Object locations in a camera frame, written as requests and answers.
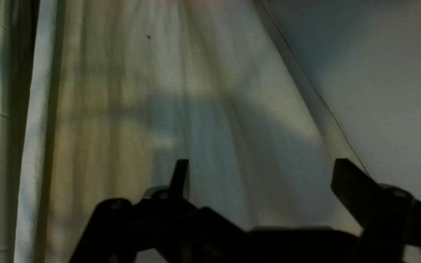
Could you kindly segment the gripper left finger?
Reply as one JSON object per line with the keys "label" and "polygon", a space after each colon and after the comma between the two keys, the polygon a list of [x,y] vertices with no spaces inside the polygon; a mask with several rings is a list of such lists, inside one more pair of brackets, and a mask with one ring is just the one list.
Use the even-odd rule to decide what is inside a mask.
{"label": "gripper left finger", "polygon": [[177,160],[169,185],[146,191],[136,204],[100,202],[69,263],[135,263],[155,249],[167,263],[244,263],[247,235],[210,208],[187,200],[189,160]]}

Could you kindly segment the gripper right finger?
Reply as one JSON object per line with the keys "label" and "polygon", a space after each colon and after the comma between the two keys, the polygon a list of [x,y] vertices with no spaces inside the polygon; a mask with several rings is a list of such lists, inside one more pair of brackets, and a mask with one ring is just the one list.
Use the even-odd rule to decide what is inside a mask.
{"label": "gripper right finger", "polygon": [[331,189],[362,227],[349,263],[403,263],[407,245],[421,250],[421,201],[376,183],[349,159],[334,162]]}

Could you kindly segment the beige sheer curtain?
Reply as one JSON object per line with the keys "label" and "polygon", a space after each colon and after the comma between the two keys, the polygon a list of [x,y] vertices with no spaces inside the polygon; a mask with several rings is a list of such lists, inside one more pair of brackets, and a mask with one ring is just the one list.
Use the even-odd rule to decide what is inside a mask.
{"label": "beige sheer curtain", "polygon": [[14,263],[66,263],[95,205],[190,161],[190,201],[244,229],[359,225],[334,143],[252,0],[40,0]]}

